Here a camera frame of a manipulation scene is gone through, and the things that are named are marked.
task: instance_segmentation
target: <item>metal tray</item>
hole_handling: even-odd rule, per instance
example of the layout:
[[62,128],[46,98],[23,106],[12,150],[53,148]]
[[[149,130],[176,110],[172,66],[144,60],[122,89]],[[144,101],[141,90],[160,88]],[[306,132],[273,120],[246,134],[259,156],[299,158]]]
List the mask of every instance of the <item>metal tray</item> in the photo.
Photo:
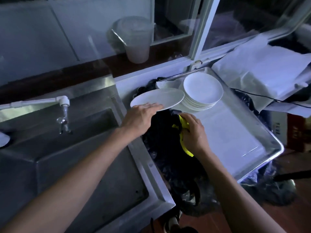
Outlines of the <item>metal tray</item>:
[[283,153],[282,143],[211,68],[179,74],[160,82],[185,78],[194,72],[215,77],[224,89],[222,99],[205,111],[193,111],[181,103],[173,109],[192,113],[201,120],[212,151],[238,182]]

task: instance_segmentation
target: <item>wooden floor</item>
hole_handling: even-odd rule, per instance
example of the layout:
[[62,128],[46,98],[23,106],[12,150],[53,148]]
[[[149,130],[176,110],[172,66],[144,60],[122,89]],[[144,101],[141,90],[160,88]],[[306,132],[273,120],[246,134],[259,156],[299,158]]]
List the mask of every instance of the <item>wooden floor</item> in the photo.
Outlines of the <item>wooden floor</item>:
[[[303,170],[311,170],[311,153],[287,152],[277,158],[281,165],[281,173],[290,173]],[[264,210],[281,226],[287,233],[311,232],[311,179],[295,181],[297,198],[289,206],[276,207],[264,204]],[[225,216],[221,212],[213,212],[201,217],[182,215],[180,225],[191,226],[199,233],[229,233],[231,232]],[[163,232],[160,220],[154,221],[156,233]],[[151,233],[150,225],[141,233]]]

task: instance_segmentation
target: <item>stainless steel sink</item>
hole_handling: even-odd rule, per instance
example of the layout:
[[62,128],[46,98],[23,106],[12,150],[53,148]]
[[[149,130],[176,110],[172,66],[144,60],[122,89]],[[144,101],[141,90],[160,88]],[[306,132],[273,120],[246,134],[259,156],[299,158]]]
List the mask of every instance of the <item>stainless steel sink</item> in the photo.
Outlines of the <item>stainless steel sink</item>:
[[[61,113],[59,105],[0,123],[0,130],[12,139],[11,144],[0,149],[0,226],[96,149],[120,125],[126,110],[115,85],[102,87],[85,93],[89,87],[80,84],[55,92],[71,98],[68,114],[73,134],[58,132],[55,119]],[[72,92],[82,95],[74,96]],[[139,138],[108,168],[67,232],[138,232],[151,218],[159,217],[173,206]]]

